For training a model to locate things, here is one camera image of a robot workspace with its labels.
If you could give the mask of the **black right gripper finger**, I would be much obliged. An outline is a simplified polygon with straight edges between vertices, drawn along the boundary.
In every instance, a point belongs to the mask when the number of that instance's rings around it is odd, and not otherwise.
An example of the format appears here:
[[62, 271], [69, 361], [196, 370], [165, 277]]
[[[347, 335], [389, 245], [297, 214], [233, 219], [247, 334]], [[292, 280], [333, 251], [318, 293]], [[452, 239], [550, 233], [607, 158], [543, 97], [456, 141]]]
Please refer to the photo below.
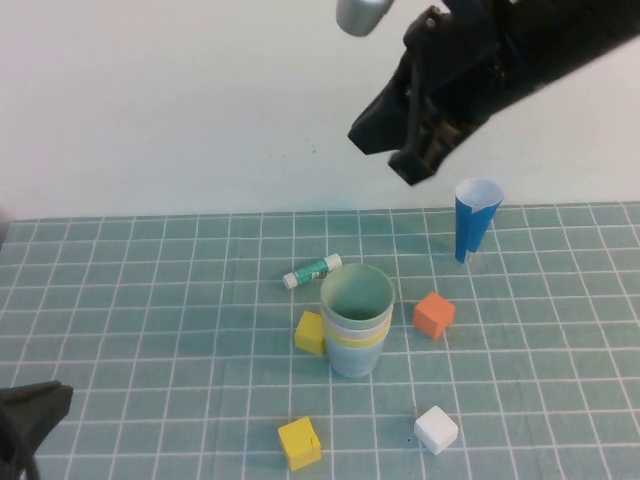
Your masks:
[[433, 177], [446, 158], [446, 147], [439, 144], [407, 144], [393, 153], [390, 168], [408, 185]]
[[419, 75], [396, 72], [351, 125], [347, 137], [365, 155], [415, 154], [419, 130]]

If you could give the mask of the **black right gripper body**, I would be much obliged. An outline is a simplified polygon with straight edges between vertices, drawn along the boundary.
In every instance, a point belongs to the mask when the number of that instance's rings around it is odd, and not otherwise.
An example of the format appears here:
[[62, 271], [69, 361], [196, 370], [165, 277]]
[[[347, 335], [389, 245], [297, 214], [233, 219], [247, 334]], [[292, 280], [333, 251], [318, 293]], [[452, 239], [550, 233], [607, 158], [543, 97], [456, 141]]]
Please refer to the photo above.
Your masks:
[[506, 42], [506, 1], [447, 1], [430, 7], [408, 28], [399, 64], [401, 150], [433, 145], [453, 150], [493, 113], [482, 90], [505, 81], [500, 51]]

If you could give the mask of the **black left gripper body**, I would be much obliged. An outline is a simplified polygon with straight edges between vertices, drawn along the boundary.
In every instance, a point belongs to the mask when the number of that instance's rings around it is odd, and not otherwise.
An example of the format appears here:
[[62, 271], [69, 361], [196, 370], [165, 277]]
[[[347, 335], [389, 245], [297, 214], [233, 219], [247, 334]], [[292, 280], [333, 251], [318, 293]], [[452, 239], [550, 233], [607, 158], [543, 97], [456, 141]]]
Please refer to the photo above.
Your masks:
[[1, 478], [39, 479], [35, 453], [67, 416], [74, 389], [60, 381], [1, 389]]

